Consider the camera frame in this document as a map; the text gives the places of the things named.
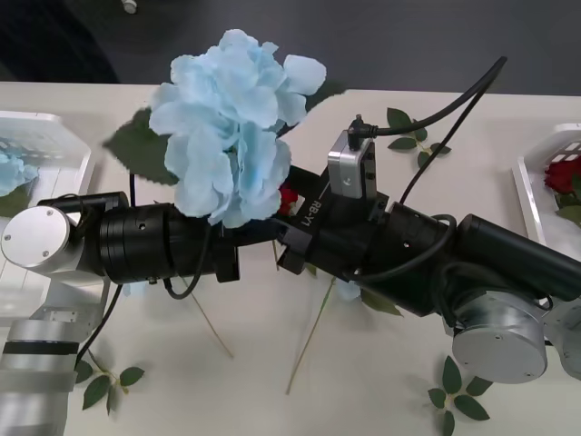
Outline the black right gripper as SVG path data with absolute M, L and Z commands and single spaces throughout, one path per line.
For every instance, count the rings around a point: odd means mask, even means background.
M 277 241 L 284 250 L 276 264 L 300 275 L 306 263 L 342 277 L 364 263 L 379 229 L 389 197 L 378 193 L 373 200 L 334 194 L 328 169 L 316 174 L 292 166 L 289 188 L 304 198 L 292 229 L 280 230 Z

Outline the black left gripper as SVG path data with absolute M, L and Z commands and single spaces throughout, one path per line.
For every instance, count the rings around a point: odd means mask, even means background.
M 240 279 L 238 248 L 278 239 L 282 225 L 276 221 L 249 221 L 233 233 L 223 226 L 212 227 L 212 267 L 218 282 Z

